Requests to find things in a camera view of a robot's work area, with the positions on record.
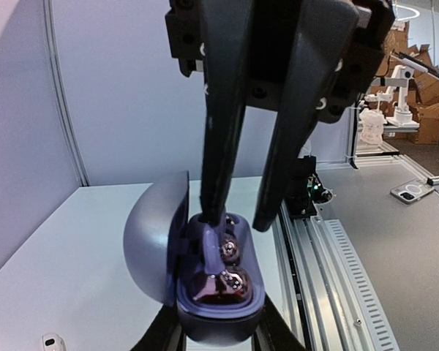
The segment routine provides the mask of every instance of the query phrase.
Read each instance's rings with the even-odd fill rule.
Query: floor
[[[386,140],[397,148],[400,154],[407,155],[426,168],[435,176],[439,176],[439,144],[416,145],[406,139]]]

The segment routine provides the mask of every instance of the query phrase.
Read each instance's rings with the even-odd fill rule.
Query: perforated metal strip
[[[326,221],[326,226],[342,258],[345,270],[350,277],[351,285],[364,314],[360,318],[361,323],[367,324],[375,349],[380,351],[399,351],[397,341],[383,312],[380,301],[375,294],[374,287],[345,229],[338,220]]]

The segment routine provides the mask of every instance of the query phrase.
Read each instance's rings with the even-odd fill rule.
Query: stack of cardboard boxes
[[[429,45],[408,47],[409,22],[398,22],[392,27],[386,40],[386,58],[379,67],[377,76],[391,77],[396,65],[401,64],[391,57],[391,53],[406,53],[415,59],[433,67],[429,54]],[[371,94],[385,90],[382,87],[372,87]],[[381,110],[387,116],[394,115],[394,103],[398,100],[395,93],[390,104],[382,104]],[[413,120],[420,123],[416,134],[401,134],[397,138],[408,138],[417,144],[437,144],[439,142],[439,80],[433,76],[416,71],[414,79],[410,81],[408,106],[413,113]]]

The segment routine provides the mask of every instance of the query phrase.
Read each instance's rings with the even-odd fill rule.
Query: gray table surface
[[[416,178],[400,164],[326,170],[339,219],[383,305],[401,350],[439,351],[439,196],[413,205],[390,189]]]

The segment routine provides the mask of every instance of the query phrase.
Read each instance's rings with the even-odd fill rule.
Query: smartphone
[[[434,188],[425,181],[414,179],[390,191],[398,200],[410,205],[434,192]]]

